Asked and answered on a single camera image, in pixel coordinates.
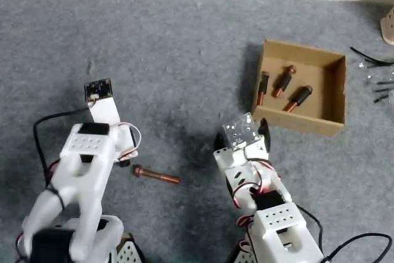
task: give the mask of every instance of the copper bolt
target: copper bolt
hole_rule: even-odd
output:
[[[286,112],[293,111],[293,109],[295,109],[295,107],[301,105],[307,99],[307,97],[310,96],[310,94],[312,92],[313,92],[313,89],[311,86],[304,86],[303,88],[301,88],[298,91],[298,93],[295,94],[295,96],[293,97],[291,102],[288,103],[288,105],[283,109],[283,111],[286,111]]]
[[[146,176],[149,178],[155,178],[163,181],[167,181],[173,184],[179,184],[180,179],[178,177],[168,176],[161,174],[160,172],[154,172],[149,169],[143,169],[140,164],[133,165],[133,174],[137,177]]]
[[[280,94],[287,88],[287,85],[291,80],[291,75],[295,74],[296,72],[297,69],[294,65],[290,65],[287,67],[286,72],[279,79],[278,84],[276,85],[276,88],[272,93],[275,98],[279,97]]]
[[[264,93],[263,92],[259,92],[259,94],[257,96],[257,104],[259,106],[263,105],[263,99],[264,99]]]
[[[297,102],[290,102],[288,105],[283,109],[285,112],[291,112],[297,106]]]
[[[270,78],[270,74],[268,72],[263,71],[261,73],[261,79],[260,79],[260,84],[259,84],[259,93],[257,96],[257,104],[260,106],[263,105],[264,95],[267,93],[267,86],[268,86],[269,78]]]

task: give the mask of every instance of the cardboard box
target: cardboard box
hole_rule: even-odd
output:
[[[297,73],[278,98],[272,96],[277,79],[289,65]],[[261,72],[270,74],[262,106],[256,106]],[[332,136],[345,126],[346,59],[343,54],[267,39],[259,63],[252,115],[256,121],[303,132]],[[282,111],[302,86],[311,85],[312,94],[292,113]]]

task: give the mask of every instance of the gray carpet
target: gray carpet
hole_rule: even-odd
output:
[[[0,0],[2,262],[15,259],[14,239],[44,186],[33,122],[85,106],[84,83],[107,77],[121,118],[142,131],[138,162],[182,183],[114,168],[103,212],[123,220],[149,262],[223,262],[242,231],[212,143],[224,121],[250,108],[264,38],[347,55],[340,134],[271,127],[271,160],[294,201],[321,219],[324,250],[363,232],[394,235],[393,112],[388,102],[372,103],[368,71],[349,50],[393,60],[379,31],[388,10],[309,0]],[[391,75],[388,68],[370,72]],[[42,125],[49,161],[71,125],[88,119]],[[372,262],[385,244],[366,238],[335,262]],[[394,251],[384,262],[393,261]]]

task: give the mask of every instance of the black wire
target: black wire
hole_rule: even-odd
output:
[[[383,233],[374,233],[374,232],[372,232],[372,233],[364,233],[364,234],[360,234],[360,235],[357,235],[355,237],[352,237],[351,239],[349,239],[345,243],[342,243],[330,255],[325,257],[320,263],[325,263],[325,262],[331,261],[332,258],[334,258],[344,247],[346,247],[350,243],[354,242],[355,240],[359,240],[360,238],[363,238],[363,237],[384,237],[384,238],[388,239],[388,243],[387,243],[386,248],[383,250],[383,252],[380,254],[380,256],[373,263],[381,262],[383,260],[383,258],[387,255],[387,253],[390,250],[390,248],[392,247],[393,239],[391,238],[390,235],[383,234]]]
[[[308,212],[306,209],[304,209],[303,207],[299,206],[298,204],[297,204],[297,207],[298,207],[301,211],[303,211],[306,215],[308,215],[309,217],[311,217],[312,220],[314,220],[314,221],[316,222],[316,224],[318,224],[318,227],[319,227],[319,239],[318,239],[318,244],[319,244],[319,249],[320,249],[320,251],[321,251],[321,252],[323,253],[323,255],[324,255],[324,252],[323,252],[323,231],[324,231],[323,225],[321,225],[321,223],[320,223],[320,221],[319,221],[318,218],[316,218],[314,215],[312,215],[312,214],[311,214],[310,212]]]
[[[394,64],[394,62],[386,62],[386,61],[381,61],[381,60],[377,60],[375,58],[372,58],[372,57],[360,52],[358,49],[355,49],[354,47],[350,47],[350,49],[353,52],[355,52],[355,53],[357,53],[359,55],[362,55],[363,57],[366,57],[369,60],[368,62],[374,63],[377,66],[380,66],[380,67],[382,67],[382,66],[391,66],[391,65]]]
[[[394,81],[378,81],[376,84],[378,86],[384,86],[386,84],[394,84]]]
[[[77,109],[77,110],[73,110],[73,111],[66,111],[66,112],[56,113],[56,114],[53,114],[53,115],[48,115],[48,116],[45,116],[43,118],[40,118],[39,120],[37,120],[33,124],[34,141],[36,142],[37,152],[38,152],[38,155],[39,155],[39,159],[41,160],[41,166],[42,166],[42,171],[44,173],[45,185],[46,186],[48,186],[49,183],[50,183],[50,175],[49,175],[48,166],[47,166],[47,162],[46,162],[46,159],[45,159],[44,152],[42,151],[41,144],[39,143],[38,125],[40,123],[44,122],[44,121],[47,121],[48,119],[57,118],[57,117],[61,117],[61,116],[74,115],[74,114],[77,114],[77,113],[84,112],[84,111],[86,111],[88,109],[89,109],[89,107],[85,107],[85,108],[81,108],[81,109]]]
[[[49,183],[49,185],[48,185],[48,187],[46,188],[46,190],[52,192],[54,195],[56,195],[56,196],[59,198],[60,205],[62,206],[62,211],[64,211],[66,207],[65,207],[65,205],[64,205],[63,198],[60,196],[59,190],[57,190],[57,189],[52,185],[52,183]]]
[[[248,227],[249,227],[249,225],[246,226],[246,234],[247,234],[247,237],[248,237],[249,241],[251,242],[251,247],[252,247],[254,259],[256,260],[256,263],[259,263],[259,260],[257,259],[257,256],[256,256],[256,251],[254,250],[254,246],[253,246],[251,235],[249,234],[249,229],[247,229]]]
[[[376,99],[374,100],[374,103],[380,102],[381,100],[387,99],[388,97],[389,97],[388,94],[382,95],[382,96],[380,96],[379,98],[376,98]]]
[[[390,92],[392,90],[394,90],[393,87],[387,87],[385,89],[376,89],[376,90],[374,90],[374,92]]]

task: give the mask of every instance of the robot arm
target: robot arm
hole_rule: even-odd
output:
[[[245,240],[229,262],[320,263],[323,254],[297,205],[268,161],[269,143],[250,113],[223,126],[227,146],[214,152]]]
[[[108,262],[123,234],[117,217],[102,216],[102,198],[113,163],[137,156],[138,144],[130,124],[120,122],[109,79],[87,84],[85,92],[94,123],[72,127],[49,188],[23,222],[23,245],[31,263],[47,262],[46,257],[48,262]],[[79,205],[79,219],[49,229],[70,203]]]

